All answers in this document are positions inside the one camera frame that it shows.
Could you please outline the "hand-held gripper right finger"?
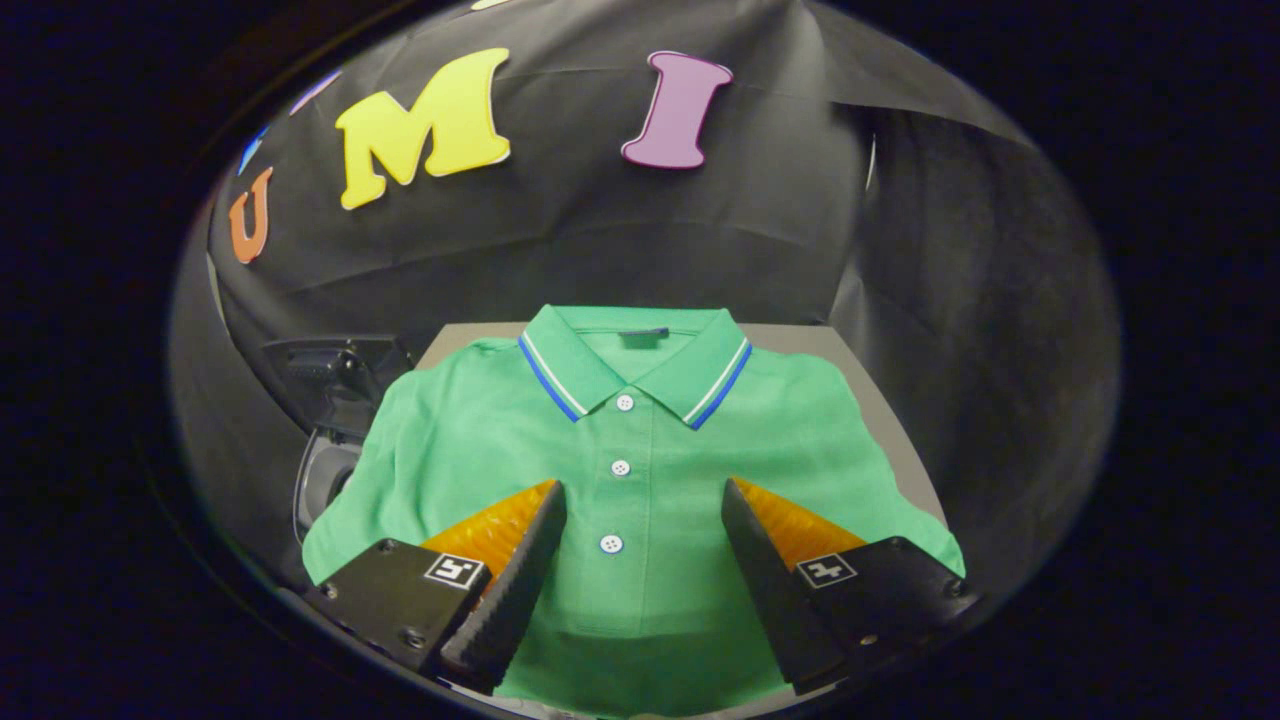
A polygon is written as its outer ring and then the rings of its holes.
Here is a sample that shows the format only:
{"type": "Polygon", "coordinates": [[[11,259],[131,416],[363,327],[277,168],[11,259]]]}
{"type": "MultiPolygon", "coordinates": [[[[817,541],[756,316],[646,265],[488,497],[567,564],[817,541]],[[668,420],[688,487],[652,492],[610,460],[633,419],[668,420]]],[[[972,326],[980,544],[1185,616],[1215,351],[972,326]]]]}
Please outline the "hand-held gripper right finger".
{"type": "Polygon", "coordinates": [[[742,478],[721,520],[782,678],[859,691],[959,638],[986,607],[910,539],[867,541],[742,478]]]}

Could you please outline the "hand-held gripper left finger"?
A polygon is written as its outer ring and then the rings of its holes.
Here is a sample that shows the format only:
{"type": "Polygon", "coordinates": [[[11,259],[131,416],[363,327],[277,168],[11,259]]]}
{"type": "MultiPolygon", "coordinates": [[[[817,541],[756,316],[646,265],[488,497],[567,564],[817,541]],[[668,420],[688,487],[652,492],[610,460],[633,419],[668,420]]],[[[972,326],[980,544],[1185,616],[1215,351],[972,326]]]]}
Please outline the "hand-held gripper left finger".
{"type": "Polygon", "coordinates": [[[566,519],[562,484],[544,480],[420,544],[379,539],[303,601],[408,671],[490,694],[525,638],[566,519]]]}

